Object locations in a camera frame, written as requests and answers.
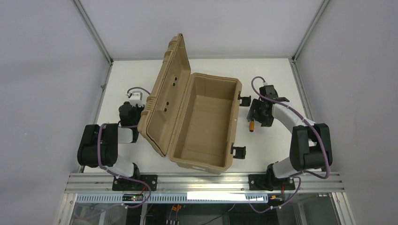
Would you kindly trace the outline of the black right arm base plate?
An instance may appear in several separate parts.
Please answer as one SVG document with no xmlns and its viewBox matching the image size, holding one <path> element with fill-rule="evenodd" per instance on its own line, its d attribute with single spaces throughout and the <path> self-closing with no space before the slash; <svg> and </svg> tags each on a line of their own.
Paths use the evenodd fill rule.
<svg viewBox="0 0 398 225">
<path fill-rule="evenodd" d="M 266 190 L 266 191 L 282 191 L 295 190 L 296 186 L 294 181 L 289 178 L 275 178 L 269 174 L 249 174 L 248 175 L 249 189 Z"/>
</svg>

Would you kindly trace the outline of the orange black screwdriver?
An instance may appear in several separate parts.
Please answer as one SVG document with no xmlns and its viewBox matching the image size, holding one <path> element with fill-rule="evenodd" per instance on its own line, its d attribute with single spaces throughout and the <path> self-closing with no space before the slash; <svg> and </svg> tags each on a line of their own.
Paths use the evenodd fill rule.
<svg viewBox="0 0 398 225">
<path fill-rule="evenodd" d="M 251 120 L 251 121 L 249 122 L 249 131 L 250 131 L 250 132 L 254 132 L 254 129 L 255 129 L 255 121 L 254 121 L 254 120 Z"/>
</svg>

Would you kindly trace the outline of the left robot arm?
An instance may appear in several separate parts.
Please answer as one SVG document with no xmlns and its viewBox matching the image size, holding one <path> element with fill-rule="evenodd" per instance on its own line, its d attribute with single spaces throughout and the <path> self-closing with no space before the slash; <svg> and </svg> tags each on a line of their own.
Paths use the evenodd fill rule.
<svg viewBox="0 0 398 225">
<path fill-rule="evenodd" d="M 78 163 L 103 169 L 115 177 L 140 180 L 138 166 L 123 158 L 118 147 L 137 142 L 138 123 L 144 107 L 142 102 L 126 101 L 118 108 L 119 122 L 86 125 L 77 150 Z"/>
</svg>

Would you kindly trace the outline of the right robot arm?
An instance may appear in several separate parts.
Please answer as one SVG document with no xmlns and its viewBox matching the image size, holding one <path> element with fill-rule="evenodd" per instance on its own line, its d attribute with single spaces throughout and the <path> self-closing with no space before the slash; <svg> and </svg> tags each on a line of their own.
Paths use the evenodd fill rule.
<svg viewBox="0 0 398 225">
<path fill-rule="evenodd" d="M 252 101 L 247 115 L 249 130 L 254 131 L 256 121 L 263 127 L 271 127 L 278 120 L 291 133 L 291 142 L 289 156 L 269 164 L 265 177 L 254 183 L 266 190 L 276 190 L 291 183 L 295 175 L 314 175 L 314 169 L 323 169 L 326 174 L 318 178 L 327 179 L 333 160 L 328 125 L 302 116 L 287 98 L 278 95 L 273 85 L 264 84 L 256 93 L 259 98 Z"/>
</svg>

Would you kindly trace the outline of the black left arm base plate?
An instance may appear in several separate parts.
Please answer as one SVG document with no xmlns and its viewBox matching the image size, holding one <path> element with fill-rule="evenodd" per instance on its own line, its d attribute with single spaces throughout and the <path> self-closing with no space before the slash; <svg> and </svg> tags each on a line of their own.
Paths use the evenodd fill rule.
<svg viewBox="0 0 398 225">
<path fill-rule="evenodd" d="M 158 175 L 140 175 L 142 182 L 146 183 L 152 191 L 157 190 Z M 144 184 L 136 181 L 126 180 L 123 178 L 114 177 L 112 190 L 113 191 L 141 191 L 145 187 Z"/>
</svg>

